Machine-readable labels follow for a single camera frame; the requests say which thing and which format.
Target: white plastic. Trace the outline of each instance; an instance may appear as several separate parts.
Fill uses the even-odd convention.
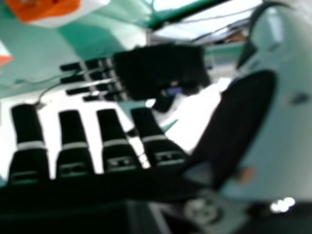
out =
[[[47,28],[57,28],[71,23],[80,17],[83,17],[103,6],[109,4],[111,0],[81,0],[81,7],[75,12],[61,16],[49,17],[42,20],[34,21],[31,24]]]

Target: orange and white object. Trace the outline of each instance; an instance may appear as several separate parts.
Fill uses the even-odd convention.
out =
[[[24,23],[55,28],[66,25],[105,5],[110,0],[6,0]]]
[[[0,40],[0,67],[11,62],[12,60],[13,60],[13,57],[11,56],[8,49],[5,47],[5,45]]]

